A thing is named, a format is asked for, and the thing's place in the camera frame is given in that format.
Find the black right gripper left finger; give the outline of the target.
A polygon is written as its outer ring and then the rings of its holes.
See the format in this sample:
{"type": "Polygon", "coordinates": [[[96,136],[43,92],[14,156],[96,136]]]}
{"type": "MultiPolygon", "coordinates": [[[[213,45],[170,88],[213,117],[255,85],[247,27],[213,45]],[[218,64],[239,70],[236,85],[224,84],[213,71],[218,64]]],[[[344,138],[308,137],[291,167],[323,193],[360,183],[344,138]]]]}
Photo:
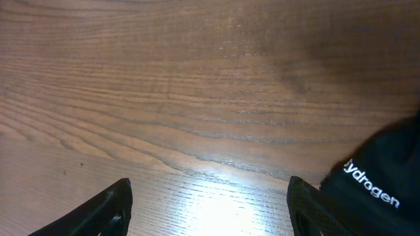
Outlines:
{"type": "Polygon", "coordinates": [[[30,236],[126,236],[132,205],[130,179],[122,178],[30,236]]]}

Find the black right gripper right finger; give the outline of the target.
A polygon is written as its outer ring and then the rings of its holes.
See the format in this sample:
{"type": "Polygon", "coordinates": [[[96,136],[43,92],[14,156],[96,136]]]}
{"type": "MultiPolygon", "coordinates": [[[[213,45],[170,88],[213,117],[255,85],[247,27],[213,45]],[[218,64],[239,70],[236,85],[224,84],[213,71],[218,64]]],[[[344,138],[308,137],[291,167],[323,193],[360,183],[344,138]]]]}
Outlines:
{"type": "Polygon", "coordinates": [[[290,177],[287,206],[295,236],[354,235],[345,212],[298,176],[290,177]]]}

